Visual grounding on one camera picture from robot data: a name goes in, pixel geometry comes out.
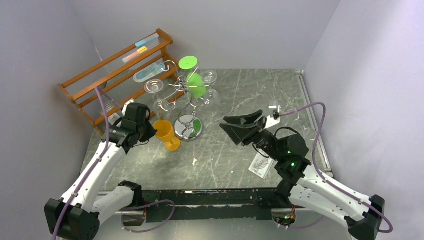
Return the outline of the orange plastic wine glass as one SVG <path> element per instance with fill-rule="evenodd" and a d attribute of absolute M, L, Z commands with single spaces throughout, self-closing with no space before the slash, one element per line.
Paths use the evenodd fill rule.
<path fill-rule="evenodd" d="M 181 146 L 181 140 L 175 135 L 173 125 L 168 120 L 157 120 L 153 124 L 156 130 L 155 136 L 163 142 L 165 148 L 170 152 L 175 152 Z"/>

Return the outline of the green plastic wine glass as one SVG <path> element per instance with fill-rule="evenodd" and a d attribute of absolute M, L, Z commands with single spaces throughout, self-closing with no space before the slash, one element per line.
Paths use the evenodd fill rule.
<path fill-rule="evenodd" d="M 186 80 L 186 86 L 194 94 L 194 98 L 202 98 L 207 91 L 199 72 L 199 60 L 192 55 L 183 57 L 178 66 L 182 70 L 182 79 Z"/>

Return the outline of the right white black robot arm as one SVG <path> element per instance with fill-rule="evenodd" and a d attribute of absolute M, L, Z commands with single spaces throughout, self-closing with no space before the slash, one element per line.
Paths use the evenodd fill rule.
<path fill-rule="evenodd" d="M 276 161 L 282 178 L 275 188 L 275 202 L 280 207 L 290 204 L 319 213 L 339 223 L 357 240 L 374 240 L 380 232 L 385 200 L 352 190 L 321 171 L 314 160 L 307 159 L 309 148 L 304 138 L 292 135 L 277 138 L 268 131 L 269 121 L 279 122 L 282 114 L 273 111 L 265 117 L 262 110 L 242 116 L 225 116 L 220 128 L 235 145 L 253 145 Z"/>

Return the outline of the clear wine glass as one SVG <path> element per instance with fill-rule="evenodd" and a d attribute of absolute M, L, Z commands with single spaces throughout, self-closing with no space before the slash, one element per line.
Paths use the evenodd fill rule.
<path fill-rule="evenodd" d="M 152 111 L 159 120 L 169 121 L 172 115 L 172 111 L 175 109 L 175 105 L 166 98 L 162 90 L 164 88 L 164 82 L 160 79 L 151 79 L 144 85 L 144 90 L 153 95 L 154 103 L 152 105 Z"/>
<path fill-rule="evenodd" d="M 206 92 L 203 95 L 204 103 L 206 105 L 219 106 L 221 98 L 219 92 L 213 88 L 213 85 L 217 82 L 218 74 L 213 70 L 204 70 L 200 73 L 200 76 L 206 86 Z"/>

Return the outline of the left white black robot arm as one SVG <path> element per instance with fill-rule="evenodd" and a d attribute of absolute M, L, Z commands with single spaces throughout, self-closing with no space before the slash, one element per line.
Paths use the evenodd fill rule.
<path fill-rule="evenodd" d="M 147 105 L 128 103 L 120 125 L 109 127 L 75 183 L 59 199 L 47 201 L 44 213 L 52 239 L 92 240 L 115 212 L 142 206 L 142 186 L 130 181 L 121 182 L 103 198 L 98 198 L 98 194 L 130 149 L 155 136 L 157 131 L 150 123 L 150 115 Z"/>

